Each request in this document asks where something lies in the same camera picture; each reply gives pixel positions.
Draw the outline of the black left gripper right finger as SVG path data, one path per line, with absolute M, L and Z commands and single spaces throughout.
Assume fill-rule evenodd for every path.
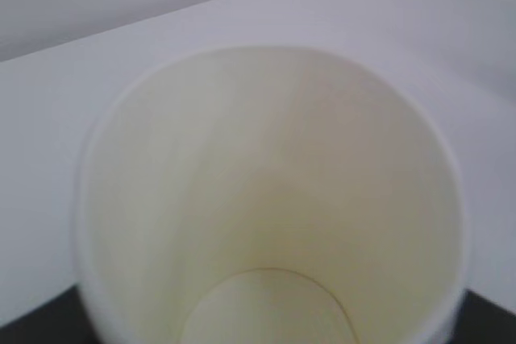
M 515 315 L 468 290 L 452 344 L 516 344 Z

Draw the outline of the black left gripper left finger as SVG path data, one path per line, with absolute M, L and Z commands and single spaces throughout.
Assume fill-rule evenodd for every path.
M 87 343 L 87 317 L 77 288 L 1 328 L 1 344 Z

